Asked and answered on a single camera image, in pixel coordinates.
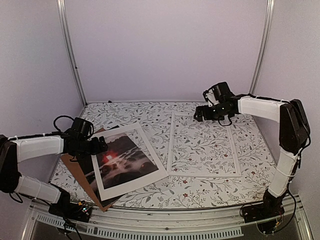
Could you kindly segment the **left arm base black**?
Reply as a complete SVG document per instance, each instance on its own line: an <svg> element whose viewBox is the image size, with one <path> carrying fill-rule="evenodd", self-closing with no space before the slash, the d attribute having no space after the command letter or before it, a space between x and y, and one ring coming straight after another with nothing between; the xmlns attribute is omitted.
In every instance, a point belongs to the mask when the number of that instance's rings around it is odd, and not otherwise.
<svg viewBox="0 0 320 240"><path fill-rule="evenodd" d="M62 205L61 203L51 204L48 212L69 220L88 223L92 215L92 206L85 204L84 201Z"/></svg>

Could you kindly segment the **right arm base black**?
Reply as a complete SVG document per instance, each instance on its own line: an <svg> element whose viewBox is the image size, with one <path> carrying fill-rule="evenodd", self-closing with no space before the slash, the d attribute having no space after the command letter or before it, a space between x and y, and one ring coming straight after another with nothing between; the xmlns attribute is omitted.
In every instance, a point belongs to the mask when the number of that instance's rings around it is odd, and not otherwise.
<svg viewBox="0 0 320 240"><path fill-rule="evenodd" d="M284 220L283 201L266 200L259 204L245 204L239 214L245 223L258 222L257 229L264 235L276 232Z"/></svg>

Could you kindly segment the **white picture frame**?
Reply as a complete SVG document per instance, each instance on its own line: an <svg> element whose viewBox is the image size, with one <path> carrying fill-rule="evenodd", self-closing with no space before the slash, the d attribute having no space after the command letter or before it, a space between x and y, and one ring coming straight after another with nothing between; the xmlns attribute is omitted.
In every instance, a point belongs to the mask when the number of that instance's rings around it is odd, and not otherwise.
<svg viewBox="0 0 320 240"><path fill-rule="evenodd" d="M241 177L231 128L213 121L198 122L191 113L173 112L167 173L196 178Z"/></svg>

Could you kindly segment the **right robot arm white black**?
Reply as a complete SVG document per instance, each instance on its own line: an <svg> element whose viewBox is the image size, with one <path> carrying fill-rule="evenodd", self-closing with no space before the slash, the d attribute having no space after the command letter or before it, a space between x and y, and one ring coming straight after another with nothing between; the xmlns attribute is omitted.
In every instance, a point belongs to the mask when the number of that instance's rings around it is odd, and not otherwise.
<svg viewBox="0 0 320 240"><path fill-rule="evenodd" d="M280 154L273 180L263 195L262 204L244 207L244 217L269 218L282 214L282 201L289 193L290 181L301 166L302 151L311 144L311 130L299 99L290 101L248 94L235 95L226 82L213 85L203 92L205 105L195 109L198 121L229 121L235 115L251 115L279 124Z"/></svg>

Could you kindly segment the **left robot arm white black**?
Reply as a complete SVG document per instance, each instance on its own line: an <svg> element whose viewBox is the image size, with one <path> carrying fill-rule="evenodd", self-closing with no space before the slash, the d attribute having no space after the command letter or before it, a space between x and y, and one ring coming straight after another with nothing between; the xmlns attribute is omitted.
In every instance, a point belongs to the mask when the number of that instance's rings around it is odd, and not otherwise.
<svg viewBox="0 0 320 240"><path fill-rule="evenodd" d="M23 175L18 164L49 155L69 154L78 158L81 155L97 155L108 149L103 137L94 136L91 122L76 117L65 131L58 127L51 133L26 136L0 136L0 190L6 194L20 194L55 204L55 209L63 216L74 213L74 205L66 199L68 193L58 187Z"/></svg>

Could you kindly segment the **white mat with clear sheet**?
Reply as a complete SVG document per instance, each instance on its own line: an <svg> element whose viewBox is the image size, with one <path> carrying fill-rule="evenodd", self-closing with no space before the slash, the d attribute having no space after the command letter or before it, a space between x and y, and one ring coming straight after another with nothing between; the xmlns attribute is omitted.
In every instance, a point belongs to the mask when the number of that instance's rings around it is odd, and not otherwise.
<svg viewBox="0 0 320 240"><path fill-rule="evenodd" d="M93 155L95 179L90 184L102 201L146 187L168 176L139 123L101 131L93 135L107 150Z"/></svg>

